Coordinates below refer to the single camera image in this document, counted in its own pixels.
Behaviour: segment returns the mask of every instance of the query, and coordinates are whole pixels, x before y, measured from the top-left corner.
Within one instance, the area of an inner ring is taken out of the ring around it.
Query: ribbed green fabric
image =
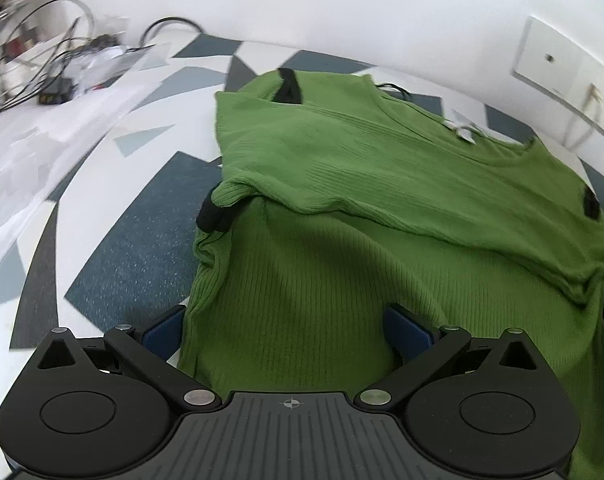
[[[227,233],[198,232],[180,369],[231,390],[355,394],[398,363],[397,301],[474,336],[525,329],[582,420],[571,478],[604,480],[604,218],[533,140],[458,139],[368,76],[268,73],[218,94],[223,181],[253,196]]]

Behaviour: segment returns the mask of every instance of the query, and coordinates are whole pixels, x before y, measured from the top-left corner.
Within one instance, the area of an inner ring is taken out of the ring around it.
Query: blue object
[[[410,361],[434,344],[431,334],[392,306],[384,311],[384,338],[405,361]]]
[[[154,327],[146,330],[140,344],[163,361],[175,354],[182,343],[182,320],[186,307],[171,314]]]

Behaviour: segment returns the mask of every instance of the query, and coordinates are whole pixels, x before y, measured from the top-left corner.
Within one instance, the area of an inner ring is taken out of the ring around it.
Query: white wall
[[[604,0],[84,1],[97,14],[130,17],[130,40],[156,18],[183,15],[211,34],[308,48],[409,72],[554,137],[564,132],[570,112],[511,76],[527,16],[536,15],[604,62]],[[603,139],[590,140],[578,154],[604,173]]]

